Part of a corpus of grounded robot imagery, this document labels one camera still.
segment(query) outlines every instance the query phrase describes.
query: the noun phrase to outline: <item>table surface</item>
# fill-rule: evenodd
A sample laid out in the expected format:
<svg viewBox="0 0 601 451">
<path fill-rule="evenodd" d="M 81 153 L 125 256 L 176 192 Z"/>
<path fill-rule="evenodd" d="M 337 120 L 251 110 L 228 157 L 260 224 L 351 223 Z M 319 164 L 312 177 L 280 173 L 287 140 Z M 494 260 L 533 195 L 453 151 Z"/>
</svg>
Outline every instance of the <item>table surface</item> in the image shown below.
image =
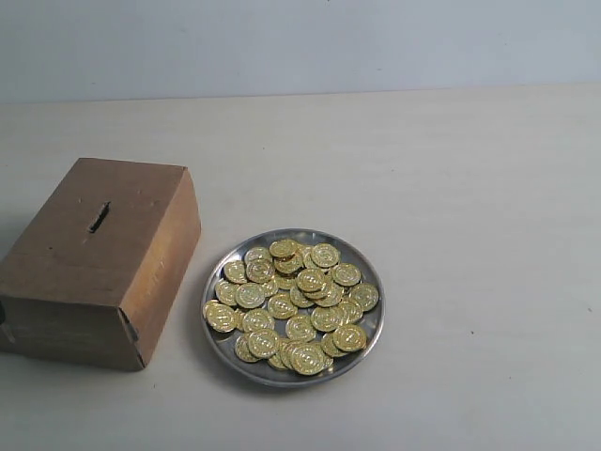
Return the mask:
<svg viewBox="0 0 601 451">
<path fill-rule="evenodd" d="M 601 85 L 0 106 L 0 257 L 76 158 L 188 165 L 203 236 L 140 373 L 0 355 L 3 449 L 599 448 Z M 309 227 L 378 270 L 341 378 L 231 374 L 198 303 L 239 241 Z"/>
</svg>

